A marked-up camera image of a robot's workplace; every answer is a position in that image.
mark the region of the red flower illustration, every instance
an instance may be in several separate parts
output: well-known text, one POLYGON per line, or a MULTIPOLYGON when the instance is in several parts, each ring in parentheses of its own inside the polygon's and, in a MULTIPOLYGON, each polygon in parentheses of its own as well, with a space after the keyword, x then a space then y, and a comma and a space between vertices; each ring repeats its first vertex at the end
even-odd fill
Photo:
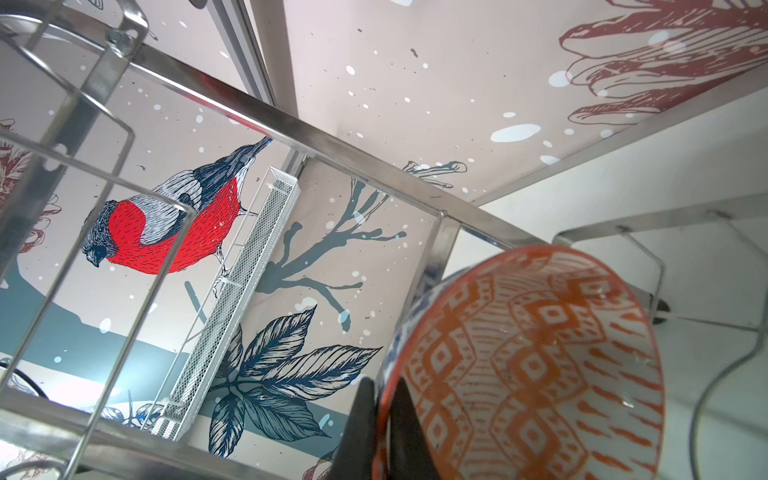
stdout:
POLYGON ((627 14, 560 37, 581 55, 572 84, 618 101, 579 108, 579 124, 636 124, 768 61, 768 0, 606 0, 627 14))
MULTIPOLYGON (((11 119, 0 120, 0 128, 10 130, 15 122, 11 119)), ((0 209, 11 196, 14 187, 22 178, 25 168, 31 160, 31 154, 15 148, 13 144, 0 141, 0 209)), ((50 215, 55 215, 61 211, 61 207, 56 204, 58 198, 53 195, 48 201, 39 223, 32 229, 29 237, 24 242, 24 246, 19 253, 28 252, 32 247, 43 243, 45 233, 43 230, 50 224, 50 215)))

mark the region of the bird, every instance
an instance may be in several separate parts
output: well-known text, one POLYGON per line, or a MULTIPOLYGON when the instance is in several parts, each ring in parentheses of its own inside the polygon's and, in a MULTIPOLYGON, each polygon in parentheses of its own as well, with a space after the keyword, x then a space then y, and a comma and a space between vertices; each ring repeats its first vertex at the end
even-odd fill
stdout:
MULTIPOLYGON (((239 215, 251 214, 240 205, 245 176, 256 155, 271 141, 272 138, 264 137, 256 144, 239 147, 227 157, 194 170, 183 170, 154 188, 155 193, 197 212, 170 272, 183 270, 209 255, 215 255, 223 266, 222 242, 239 215)), ((122 201, 109 200, 86 235, 82 253, 96 267, 107 259, 157 275, 186 216, 176 206, 144 194, 122 201)))

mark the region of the orange patterned bowl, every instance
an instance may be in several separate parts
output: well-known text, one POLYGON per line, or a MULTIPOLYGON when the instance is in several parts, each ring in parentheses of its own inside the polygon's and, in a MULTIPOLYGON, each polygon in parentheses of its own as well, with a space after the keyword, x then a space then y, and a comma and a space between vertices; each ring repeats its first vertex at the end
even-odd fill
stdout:
POLYGON ((378 378, 380 439, 400 378, 444 480, 655 476, 654 335, 624 282, 584 253, 518 248, 422 298, 378 378))

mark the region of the black cable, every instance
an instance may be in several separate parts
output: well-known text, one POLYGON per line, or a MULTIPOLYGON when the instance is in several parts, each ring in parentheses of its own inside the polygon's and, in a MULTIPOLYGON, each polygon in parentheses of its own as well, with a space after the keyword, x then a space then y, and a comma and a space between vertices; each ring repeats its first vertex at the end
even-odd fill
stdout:
MULTIPOLYGON (((4 368, 4 369, 7 369, 7 368, 8 368, 8 363, 7 363, 7 362, 2 362, 2 361, 0 361, 0 366, 1 366, 2 368, 4 368)), ((41 396, 41 397, 42 397, 42 398, 44 398, 44 399, 48 399, 48 396, 47 396, 47 395, 45 395, 45 392, 43 392, 43 389, 41 389, 41 388, 38 386, 38 384, 37 384, 37 383, 35 383, 35 382, 34 382, 34 381, 31 379, 31 378, 29 378, 29 377, 27 376, 27 374, 26 374, 26 373, 22 372, 22 371, 21 371, 21 370, 19 370, 19 369, 14 369, 14 370, 13 370, 13 373, 14 373, 15 375, 18 375, 18 376, 19 376, 19 377, 20 377, 22 380, 24 380, 25 382, 27 382, 27 385, 29 385, 29 386, 30 386, 30 387, 31 387, 31 388, 32 388, 32 389, 35 391, 35 393, 37 393, 37 394, 38 394, 38 396, 41 396)))

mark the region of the leaf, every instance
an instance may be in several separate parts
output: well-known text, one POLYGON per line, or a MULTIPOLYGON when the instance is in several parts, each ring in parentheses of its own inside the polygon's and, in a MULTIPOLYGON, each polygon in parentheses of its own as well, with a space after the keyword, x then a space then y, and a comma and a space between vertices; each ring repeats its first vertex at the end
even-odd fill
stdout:
POLYGON ((237 330, 232 335, 230 345, 227 347, 227 351, 224 353, 219 364, 219 369, 216 372, 217 377, 227 377, 233 370, 240 366, 240 361, 243 359, 243 327, 237 324, 237 330))
POLYGON ((274 366, 296 355, 304 346, 304 337, 317 305, 291 316, 272 320, 248 346, 240 367, 241 376, 261 377, 274 366))
POLYGON ((125 418, 123 417, 123 412, 116 409, 115 407, 109 407, 109 406, 106 406, 104 407, 103 410, 101 410, 101 417, 103 419, 114 420, 115 422, 120 422, 120 423, 122 423, 123 420, 125 420, 125 418))
POLYGON ((208 452, 227 457, 240 441, 245 426, 245 405, 243 400, 229 393, 214 408, 208 431, 208 452))
POLYGON ((245 400, 251 421, 271 439, 292 442, 315 435, 328 436, 320 430, 303 400, 288 399, 261 386, 246 392, 245 400))
POLYGON ((291 398, 321 399, 349 385, 379 350, 326 346, 280 363, 261 382, 272 392, 291 398))
MULTIPOLYGON (((149 408, 152 406, 151 403, 144 403, 142 406, 136 410, 136 420, 139 422, 139 427, 141 427, 141 424, 144 423, 144 419, 147 418, 147 413, 149 412, 149 408)), ((152 413, 149 415, 149 420, 147 420, 147 427, 148 429, 152 428, 152 425, 154 425, 155 421, 160 418, 161 413, 163 412, 163 404, 162 403, 155 403, 154 408, 152 409, 152 413)))

